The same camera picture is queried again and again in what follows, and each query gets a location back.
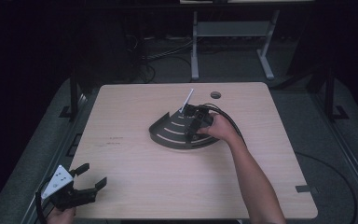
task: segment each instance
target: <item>dark background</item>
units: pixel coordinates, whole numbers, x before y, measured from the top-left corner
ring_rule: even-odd
[[[131,82],[141,52],[127,52],[124,34],[139,36],[141,29],[159,38],[167,33],[191,35],[188,12],[85,13],[60,10],[83,1],[60,2],[0,1],[0,191],[71,72],[83,77],[83,91]],[[297,39],[302,34],[288,74],[295,76],[318,62],[327,64],[358,104],[358,1],[335,2],[316,1],[305,17],[305,29],[304,17],[283,10],[274,38]],[[104,73],[112,71],[117,75],[106,79]]]

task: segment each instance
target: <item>gray carpet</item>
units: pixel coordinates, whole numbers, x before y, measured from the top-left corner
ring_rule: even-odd
[[[289,77],[285,76],[296,47],[294,42],[275,42],[271,45],[268,59],[276,78],[266,81],[255,49],[260,40],[240,41],[241,48],[224,48],[215,53],[200,54],[200,80],[198,82],[245,82],[262,81],[276,85]],[[171,42],[151,40],[149,55],[172,47]],[[156,75],[151,83],[176,83],[190,81],[189,52],[175,54],[177,58],[153,61],[149,65]],[[151,77],[151,71],[143,67]],[[142,83],[137,78],[133,83]],[[312,187],[312,196],[319,215],[313,220],[288,220],[289,223],[358,223],[358,184],[334,135],[330,123],[315,102],[319,95],[305,91],[304,79],[284,91],[271,91],[271,95],[282,118],[303,174]],[[59,118],[62,108],[69,105],[69,83],[62,84],[52,100],[48,111],[39,124],[21,160],[0,195],[0,223],[34,223],[34,192],[46,175],[51,174],[57,164],[69,167],[72,158],[66,152],[77,133],[82,133],[98,88],[89,92],[80,101],[80,112],[74,122]],[[353,154],[358,158],[358,106],[348,90],[337,84],[335,99],[350,116],[338,120],[341,130]],[[105,220],[80,220],[75,223],[116,223]]]

